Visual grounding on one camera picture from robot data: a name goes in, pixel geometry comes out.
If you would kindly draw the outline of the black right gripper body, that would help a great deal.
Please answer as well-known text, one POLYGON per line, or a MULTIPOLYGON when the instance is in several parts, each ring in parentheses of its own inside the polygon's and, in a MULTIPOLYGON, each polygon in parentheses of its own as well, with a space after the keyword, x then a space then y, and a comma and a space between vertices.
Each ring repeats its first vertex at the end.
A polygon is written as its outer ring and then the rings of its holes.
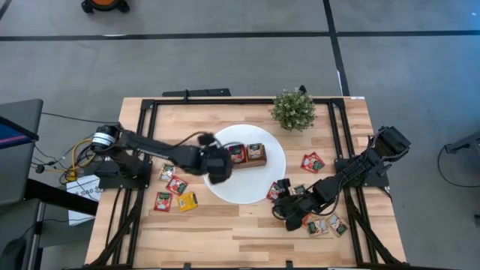
POLYGON ((309 189, 300 194, 291 194, 288 190, 281 190, 272 207, 272 214, 280 221, 290 221, 312 214, 319 214, 319 195, 309 189))

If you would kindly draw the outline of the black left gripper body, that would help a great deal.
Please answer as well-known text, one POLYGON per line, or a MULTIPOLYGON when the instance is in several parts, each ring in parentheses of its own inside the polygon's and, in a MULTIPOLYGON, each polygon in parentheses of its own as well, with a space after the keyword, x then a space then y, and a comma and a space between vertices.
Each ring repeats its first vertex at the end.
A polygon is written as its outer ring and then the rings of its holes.
POLYGON ((216 142, 200 143, 196 163, 198 176, 210 174, 213 176, 230 176, 233 162, 229 151, 216 142))

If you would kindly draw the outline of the wooden tea organizer box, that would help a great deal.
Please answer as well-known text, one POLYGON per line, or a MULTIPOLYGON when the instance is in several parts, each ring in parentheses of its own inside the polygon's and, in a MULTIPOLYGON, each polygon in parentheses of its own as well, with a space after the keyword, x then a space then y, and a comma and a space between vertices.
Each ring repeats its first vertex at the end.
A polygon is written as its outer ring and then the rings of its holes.
POLYGON ((252 167, 263 167, 263 166, 266 165, 266 163, 267 163, 267 155, 266 155, 266 149, 265 149, 265 159, 264 160, 248 160, 248 156, 247 156, 247 162, 246 163, 238 163, 238 164, 233 163, 233 168, 234 169, 247 169, 247 168, 252 168, 252 167))

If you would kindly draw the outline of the yellow tea packet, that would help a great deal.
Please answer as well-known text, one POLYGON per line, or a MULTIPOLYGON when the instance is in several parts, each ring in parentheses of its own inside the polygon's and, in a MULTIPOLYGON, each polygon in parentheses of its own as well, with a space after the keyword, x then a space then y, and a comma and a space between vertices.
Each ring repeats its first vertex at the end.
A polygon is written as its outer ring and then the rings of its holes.
POLYGON ((186 212, 198 206, 197 197, 194 192, 183 193, 177 197, 177 202, 180 212, 186 212))

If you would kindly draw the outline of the white round woven placemat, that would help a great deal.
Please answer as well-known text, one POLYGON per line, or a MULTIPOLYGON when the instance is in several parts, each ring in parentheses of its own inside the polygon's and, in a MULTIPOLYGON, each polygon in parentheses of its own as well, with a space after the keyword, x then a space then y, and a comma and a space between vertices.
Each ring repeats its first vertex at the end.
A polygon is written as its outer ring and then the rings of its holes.
POLYGON ((203 176, 205 186, 220 199, 234 204, 252 204, 266 198, 272 184, 286 174, 286 157, 278 140, 268 131, 250 124, 235 124, 218 131, 221 143, 262 143, 266 150, 266 165, 234 169, 225 182, 211 184, 203 176))

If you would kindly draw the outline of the black flat base bar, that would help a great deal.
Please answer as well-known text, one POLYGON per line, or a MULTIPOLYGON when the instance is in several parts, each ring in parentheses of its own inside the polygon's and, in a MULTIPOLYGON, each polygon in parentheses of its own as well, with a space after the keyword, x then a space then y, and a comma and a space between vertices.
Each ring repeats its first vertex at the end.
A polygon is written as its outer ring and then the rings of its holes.
POLYGON ((183 91, 165 91, 162 93, 165 98, 171 97, 230 97, 231 92, 228 88, 207 88, 183 91))

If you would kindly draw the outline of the artificial green plant black pot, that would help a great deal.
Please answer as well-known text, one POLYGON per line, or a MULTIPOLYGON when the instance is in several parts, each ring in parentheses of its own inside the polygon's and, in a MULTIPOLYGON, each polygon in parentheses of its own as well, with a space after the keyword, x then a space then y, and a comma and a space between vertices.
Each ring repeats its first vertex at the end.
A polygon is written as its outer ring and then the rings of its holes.
POLYGON ((273 100, 272 118, 287 131, 302 132, 314 126, 316 106, 304 85, 284 89, 273 100))

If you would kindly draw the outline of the white printed sheet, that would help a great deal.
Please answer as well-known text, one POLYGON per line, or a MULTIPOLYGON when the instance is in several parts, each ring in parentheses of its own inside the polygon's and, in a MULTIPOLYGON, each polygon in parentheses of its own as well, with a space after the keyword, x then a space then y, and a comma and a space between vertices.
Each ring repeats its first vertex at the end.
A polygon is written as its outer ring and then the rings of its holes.
MULTIPOLYGON (((99 188, 100 179, 96 175, 87 175, 78 178, 76 181, 67 183, 67 192, 76 194, 86 199, 98 202, 101 198, 101 189, 99 188)), ((94 215, 84 214, 78 211, 68 211, 68 224, 76 226, 86 221, 91 221, 94 215)))

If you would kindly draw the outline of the black desk beam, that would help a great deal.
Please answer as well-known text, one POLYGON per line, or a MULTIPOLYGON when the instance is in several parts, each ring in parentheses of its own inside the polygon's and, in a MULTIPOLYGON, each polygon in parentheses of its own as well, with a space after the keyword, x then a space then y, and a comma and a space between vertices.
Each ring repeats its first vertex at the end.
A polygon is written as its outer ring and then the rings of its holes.
POLYGON ((75 193, 68 193, 66 190, 30 178, 26 182, 24 199, 38 199, 46 204, 93 216, 96 215, 98 210, 98 202, 92 199, 87 199, 75 193))

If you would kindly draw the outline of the orange black shop vacuum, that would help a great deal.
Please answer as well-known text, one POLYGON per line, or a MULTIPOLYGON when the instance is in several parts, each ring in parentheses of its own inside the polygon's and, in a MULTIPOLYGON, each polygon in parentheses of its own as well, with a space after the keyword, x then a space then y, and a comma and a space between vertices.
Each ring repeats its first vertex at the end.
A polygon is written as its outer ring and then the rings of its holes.
POLYGON ((83 0, 81 8, 87 14, 92 14, 94 10, 102 12, 119 10, 122 13, 130 10, 130 6, 125 0, 83 0))

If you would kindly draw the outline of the grey stand leg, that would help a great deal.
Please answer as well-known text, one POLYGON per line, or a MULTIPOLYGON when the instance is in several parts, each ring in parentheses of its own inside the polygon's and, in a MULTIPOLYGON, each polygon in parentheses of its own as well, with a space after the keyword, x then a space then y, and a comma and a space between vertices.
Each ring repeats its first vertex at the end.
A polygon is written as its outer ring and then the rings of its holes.
POLYGON ((456 154, 461 149, 472 149, 476 154, 480 155, 480 131, 459 139, 457 142, 445 145, 447 154, 456 154))

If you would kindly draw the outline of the grey desk panel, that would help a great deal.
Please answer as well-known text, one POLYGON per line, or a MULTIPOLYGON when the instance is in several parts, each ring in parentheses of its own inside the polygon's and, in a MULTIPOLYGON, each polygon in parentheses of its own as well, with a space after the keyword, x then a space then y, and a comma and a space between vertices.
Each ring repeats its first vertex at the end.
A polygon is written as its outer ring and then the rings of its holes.
MULTIPOLYGON (((0 104, 0 116, 36 134, 44 102, 41 99, 0 104)), ((24 198, 35 144, 0 146, 0 206, 24 198)))

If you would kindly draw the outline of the dark monitor blue screen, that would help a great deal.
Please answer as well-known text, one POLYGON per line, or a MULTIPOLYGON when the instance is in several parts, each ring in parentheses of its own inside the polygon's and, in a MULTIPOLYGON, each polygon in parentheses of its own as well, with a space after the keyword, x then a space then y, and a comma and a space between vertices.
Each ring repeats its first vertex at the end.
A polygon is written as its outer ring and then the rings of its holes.
POLYGON ((21 146, 39 140, 39 136, 30 130, 0 116, 0 149, 21 146))

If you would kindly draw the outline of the grey side table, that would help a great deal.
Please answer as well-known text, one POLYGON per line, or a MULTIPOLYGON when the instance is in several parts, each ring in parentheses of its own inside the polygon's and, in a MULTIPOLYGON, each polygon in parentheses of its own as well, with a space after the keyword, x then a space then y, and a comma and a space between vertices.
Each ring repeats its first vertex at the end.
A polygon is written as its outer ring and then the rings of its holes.
POLYGON ((0 270, 38 270, 40 201, 0 206, 0 270))

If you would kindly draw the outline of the black aluminium table frame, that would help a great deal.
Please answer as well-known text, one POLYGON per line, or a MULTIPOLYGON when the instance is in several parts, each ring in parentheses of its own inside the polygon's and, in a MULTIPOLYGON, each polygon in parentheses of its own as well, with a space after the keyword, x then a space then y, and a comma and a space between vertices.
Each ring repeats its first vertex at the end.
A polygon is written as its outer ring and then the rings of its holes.
MULTIPOLYGON (((183 102, 161 98, 143 106, 138 97, 124 99, 120 121, 156 140, 177 143, 196 131, 217 132, 231 125, 256 125, 283 147, 286 176, 294 185, 311 184, 334 173, 334 161, 358 154, 373 133, 367 104, 350 97, 328 98, 316 108, 310 130, 288 132, 272 119, 273 100, 258 98, 196 98, 183 102), (305 155, 316 152, 325 166, 312 173, 301 168, 305 155)), ((267 199, 236 205, 215 196, 201 178, 187 175, 188 188, 199 205, 186 212, 173 206, 155 211, 156 194, 165 187, 153 178, 142 204, 133 266, 138 269, 348 267, 356 264, 350 234, 310 237, 305 229, 289 232, 273 218, 267 199)))

